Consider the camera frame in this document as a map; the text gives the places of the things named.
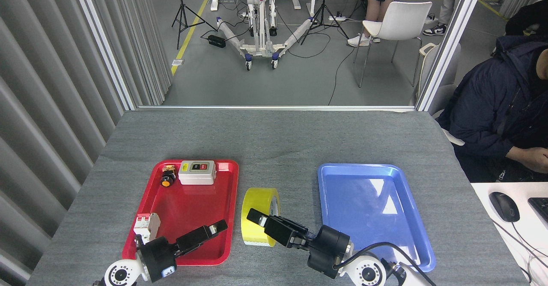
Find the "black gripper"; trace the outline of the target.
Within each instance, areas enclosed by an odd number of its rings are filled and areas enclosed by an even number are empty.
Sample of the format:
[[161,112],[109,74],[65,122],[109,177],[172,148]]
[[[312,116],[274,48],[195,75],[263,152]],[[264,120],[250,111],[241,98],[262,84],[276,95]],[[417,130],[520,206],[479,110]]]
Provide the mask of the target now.
[[307,266],[335,279],[336,260],[341,260],[350,243],[350,236],[322,225],[315,236],[309,229],[288,218],[266,215],[251,208],[246,219],[264,227],[264,233],[287,248],[309,250]]
[[215,222],[213,225],[203,225],[193,231],[178,237],[176,243],[172,245],[166,237],[161,236],[149,241],[137,250],[137,258],[143,265],[145,276],[155,283],[176,272],[176,259],[192,252],[209,239],[212,239],[222,231],[227,230],[228,226],[224,219]]

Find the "person's hand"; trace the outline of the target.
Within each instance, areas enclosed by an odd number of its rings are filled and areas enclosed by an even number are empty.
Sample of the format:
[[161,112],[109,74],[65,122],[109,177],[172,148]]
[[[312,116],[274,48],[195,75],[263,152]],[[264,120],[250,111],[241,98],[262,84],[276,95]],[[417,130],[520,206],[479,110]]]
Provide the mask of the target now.
[[546,148],[534,147],[524,149],[512,147],[506,156],[513,161],[518,161],[534,172],[548,172],[548,150]]

